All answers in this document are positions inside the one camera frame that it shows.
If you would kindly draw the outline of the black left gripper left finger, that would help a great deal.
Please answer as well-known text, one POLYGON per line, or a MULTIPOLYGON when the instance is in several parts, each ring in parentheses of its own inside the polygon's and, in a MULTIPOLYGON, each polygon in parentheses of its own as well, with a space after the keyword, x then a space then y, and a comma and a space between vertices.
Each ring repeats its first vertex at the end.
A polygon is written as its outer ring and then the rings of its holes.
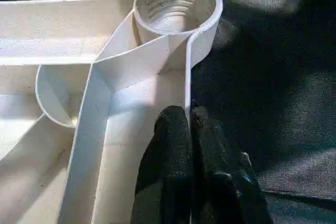
POLYGON ((185 111, 168 106, 139 166, 131 223, 189 223, 193 199, 192 141, 185 111))

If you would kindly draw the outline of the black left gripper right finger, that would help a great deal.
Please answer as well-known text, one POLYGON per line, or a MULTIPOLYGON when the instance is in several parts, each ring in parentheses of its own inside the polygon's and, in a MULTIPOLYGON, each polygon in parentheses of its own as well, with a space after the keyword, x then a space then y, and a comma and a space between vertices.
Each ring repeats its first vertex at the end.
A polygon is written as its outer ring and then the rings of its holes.
POLYGON ((194 158, 193 223, 272 223, 247 153, 225 137, 203 106, 191 111, 194 158))

